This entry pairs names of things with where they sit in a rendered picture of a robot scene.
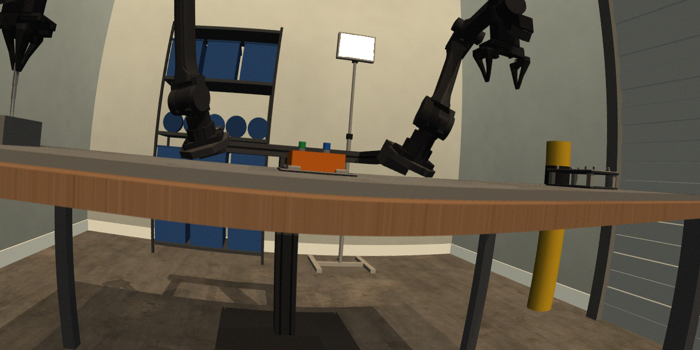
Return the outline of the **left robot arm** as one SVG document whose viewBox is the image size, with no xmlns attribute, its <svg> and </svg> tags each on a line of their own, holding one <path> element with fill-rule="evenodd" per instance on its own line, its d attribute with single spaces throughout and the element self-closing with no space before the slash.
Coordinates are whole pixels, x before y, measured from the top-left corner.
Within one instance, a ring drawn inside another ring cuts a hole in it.
<svg viewBox="0 0 700 350">
<path fill-rule="evenodd" d="M 399 155 L 431 171 L 434 169 L 434 165 L 429 161 L 431 147 L 436 139 L 444 141 L 447 138 L 455 121 L 456 112 L 450 109 L 450 100 L 462 59 L 473 44 L 482 43 L 486 34 L 483 30 L 493 22 L 493 39 L 516 46 L 520 46 L 520 39 L 529 43 L 534 30 L 533 19 L 522 15 L 526 9 L 525 0 L 488 0 L 469 19 L 463 20 L 458 17 L 453 22 L 452 38 L 445 47 L 447 58 L 434 94 L 423 99 L 413 119 L 413 124 L 418 130 L 415 129 L 411 139 L 406 138 L 403 145 L 394 143 L 392 146 Z"/>
</svg>

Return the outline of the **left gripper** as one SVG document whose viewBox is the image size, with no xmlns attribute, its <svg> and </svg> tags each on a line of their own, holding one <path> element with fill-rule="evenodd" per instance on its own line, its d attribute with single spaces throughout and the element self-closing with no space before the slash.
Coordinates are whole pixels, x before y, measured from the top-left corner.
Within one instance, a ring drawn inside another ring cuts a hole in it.
<svg viewBox="0 0 700 350">
<path fill-rule="evenodd" d="M 485 43 L 479 44 L 479 48 L 472 51 L 472 56 L 474 57 L 477 65 L 482 71 L 483 79 L 485 83 L 490 80 L 492 72 L 492 61 L 493 59 L 499 58 L 499 55 L 511 58 L 517 58 L 514 63 L 510 64 L 511 74 L 514 81 L 515 89 L 519 89 L 522 84 L 523 76 L 525 75 L 528 66 L 530 65 L 530 57 L 524 55 L 523 48 L 516 46 L 514 44 L 504 43 L 498 39 L 492 39 L 492 30 L 490 26 L 490 38 Z M 491 46 L 490 46 L 491 45 Z M 483 66 L 482 59 L 486 58 L 487 71 Z M 520 71 L 520 76 L 517 80 L 517 70 L 522 67 Z"/>
</svg>

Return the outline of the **beige perforated plate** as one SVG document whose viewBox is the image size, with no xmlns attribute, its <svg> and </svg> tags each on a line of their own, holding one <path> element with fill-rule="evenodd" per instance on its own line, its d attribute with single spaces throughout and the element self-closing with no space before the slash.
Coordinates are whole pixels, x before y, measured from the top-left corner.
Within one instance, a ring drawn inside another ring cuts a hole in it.
<svg viewBox="0 0 700 350">
<path fill-rule="evenodd" d="M 493 185 L 501 182 L 493 182 L 478 186 L 487 181 L 467 184 L 474 180 L 462 180 L 457 183 L 445 185 L 456 179 L 441 179 L 423 184 L 432 178 L 417 177 L 388 182 L 396 176 L 374 174 L 358 174 L 358 177 L 352 177 L 296 172 L 300 174 L 297 175 L 284 171 L 277 171 L 277 169 L 253 165 L 235 165 L 216 161 L 205 162 L 217 165 L 205 165 L 203 163 L 194 162 L 198 160 L 177 161 L 180 159 L 113 152 L 75 153 L 72 149 L 73 148 L 43 145 L 40 145 L 39 148 L 19 145 L 0 145 L 0 161 L 19 165 L 72 169 L 174 182 L 234 186 L 234 188 L 247 188 L 252 190 L 292 191 L 293 193 L 315 195 L 371 196 L 412 200 L 700 201 L 700 195 L 672 194 L 671 192 L 664 193 L 661 191 L 612 190 L 611 192 L 611 190 L 599 189 L 590 189 L 590 191 L 588 188 L 576 189 L 570 186 L 565 186 L 565 188 L 562 188 L 562 186 L 553 188 L 554 186 L 543 184 L 529 186 L 532 185 L 532 183 L 509 185 L 512 184 L 509 182 L 496 186 Z M 238 169 L 219 165 L 237 167 Z M 463 186 L 464 184 L 467 185 Z M 525 188 L 523 188 L 524 186 Z"/>
</svg>

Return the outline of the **grey slotted rack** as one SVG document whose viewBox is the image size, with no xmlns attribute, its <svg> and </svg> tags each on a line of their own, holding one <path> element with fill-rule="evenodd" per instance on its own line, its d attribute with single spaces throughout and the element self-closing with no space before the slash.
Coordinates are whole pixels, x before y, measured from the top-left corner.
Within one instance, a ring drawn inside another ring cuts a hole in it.
<svg viewBox="0 0 700 350">
<path fill-rule="evenodd" d="M 0 115 L 0 145 L 40 147 L 42 122 Z"/>
</svg>

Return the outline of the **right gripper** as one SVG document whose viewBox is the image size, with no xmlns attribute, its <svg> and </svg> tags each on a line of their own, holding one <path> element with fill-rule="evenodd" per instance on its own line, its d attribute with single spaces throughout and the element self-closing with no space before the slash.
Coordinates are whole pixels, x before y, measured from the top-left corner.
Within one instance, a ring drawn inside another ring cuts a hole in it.
<svg viewBox="0 0 700 350">
<path fill-rule="evenodd" d="M 7 44 L 11 70 L 14 71 L 15 65 L 16 71 L 21 72 L 43 38 L 52 38 L 56 25 L 39 12 L 0 12 L 0 29 Z"/>
</svg>

